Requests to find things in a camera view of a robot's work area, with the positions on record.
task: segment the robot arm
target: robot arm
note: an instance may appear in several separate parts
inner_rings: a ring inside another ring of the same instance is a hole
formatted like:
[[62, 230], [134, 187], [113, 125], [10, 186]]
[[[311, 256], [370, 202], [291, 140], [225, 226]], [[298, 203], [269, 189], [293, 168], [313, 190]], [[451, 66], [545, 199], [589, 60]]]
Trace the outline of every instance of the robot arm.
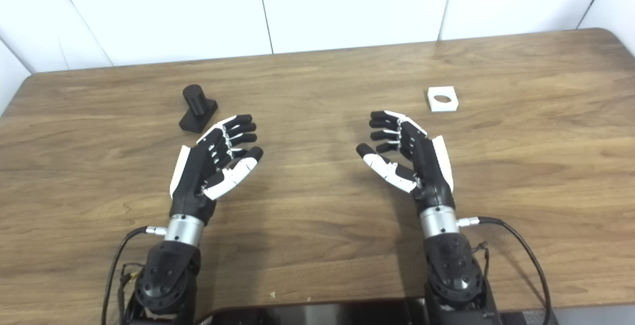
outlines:
[[193, 323], [202, 232], [216, 200], [240, 184], [262, 158], [257, 146], [237, 148], [256, 141], [255, 130], [251, 115], [236, 115], [214, 124], [194, 147], [182, 146], [170, 182], [170, 223], [136, 278], [126, 324], [153, 323], [147, 311], [174, 316], [157, 323]]
[[[453, 179], [442, 137], [430, 140], [424, 129], [405, 115], [372, 112], [372, 140], [388, 140], [376, 147], [359, 144], [357, 152], [384, 180], [413, 196], [424, 231], [428, 268], [426, 309], [434, 325], [499, 325], [487, 280], [472, 257], [467, 238], [454, 214]], [[413, 169], [381, 155], [399, 151]]]

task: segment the silver cylinder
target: silver cylinder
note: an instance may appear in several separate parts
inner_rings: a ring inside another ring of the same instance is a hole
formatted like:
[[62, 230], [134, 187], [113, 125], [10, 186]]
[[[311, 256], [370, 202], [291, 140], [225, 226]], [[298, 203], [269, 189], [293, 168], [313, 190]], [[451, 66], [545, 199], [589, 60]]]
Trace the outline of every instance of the silver cylinder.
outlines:
[[440, 234], [458, 233], [454, 209], [448, 206], [429, 207], [419, 214], [426, 238]]
[[204, 227], [205, 224], [203, 221], [200, 221], [200, 219], [196, 217], [175, 214], [172, 216], [172, 219], [170, 219], [168, 232], [166, 232], [163, 240], [183, 242], [198, 247]]

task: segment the wood grain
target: wood grain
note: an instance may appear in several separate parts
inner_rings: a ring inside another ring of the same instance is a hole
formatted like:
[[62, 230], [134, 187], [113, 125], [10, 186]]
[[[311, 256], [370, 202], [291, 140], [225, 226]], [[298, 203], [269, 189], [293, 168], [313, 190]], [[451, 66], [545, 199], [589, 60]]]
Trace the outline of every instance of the wood grain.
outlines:
[[[0, 119], [3, 324], [97, 322], [121, 237], [167, 223], [179, 148], [197, 138], [177, 124], [189, 83], [218, 101], [213, 121], [251, 113], [265, 150], [204, 233], [200, 314], [422, 295], [413, 203], [355, 152], [372, 110], [444, 135], [458, 216], [515, 226], [556, 307], [635, 298], [635, 61], [594, 29], [35, 74]], [[429, 112], [435, 85], [456, 87], [458, 112]], [[492, 246], [499, 309], [540, 307], [520, 245], [466, 232]]]

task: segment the black knob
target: black knob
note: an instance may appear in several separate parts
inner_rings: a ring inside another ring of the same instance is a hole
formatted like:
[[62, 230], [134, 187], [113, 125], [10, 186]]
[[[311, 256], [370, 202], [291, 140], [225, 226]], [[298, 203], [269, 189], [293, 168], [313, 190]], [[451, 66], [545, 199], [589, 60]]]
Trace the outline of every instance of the black knob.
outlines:
[[213, 99], [207, 99], [198, 84], [190, 84], [184, 88], [183, 97], [189, 108], [179, 126], [188, 132], [201, 133], [218, 109], [218, 104]]
[[200, 117], [208, 112], [209, 105], [200, 85], [190, 84], [183, 90], [183, 96], [195, 116]]

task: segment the black base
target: black base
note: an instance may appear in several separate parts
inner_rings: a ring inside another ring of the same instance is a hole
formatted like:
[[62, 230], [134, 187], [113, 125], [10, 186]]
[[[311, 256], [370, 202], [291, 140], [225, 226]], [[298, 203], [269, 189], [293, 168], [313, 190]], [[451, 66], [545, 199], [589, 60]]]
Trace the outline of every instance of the black base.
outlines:
[[209, 110], [200, 117], [195, 116], [192, 110], [188, 110], [179, 122], [179, 126], [186, 132], [202, 133], [203, 129], [218, 109], [218, 104], [213, 99], [206, 99], [209, 105]]
[[[211, 325], [434, 325], [425, 317], [423, 300], [416, 298], [226, 309], [210, 315]], [[540, 319], [534, 323], [521, 312], [501, 313], [502, 325], [542, 325]]]

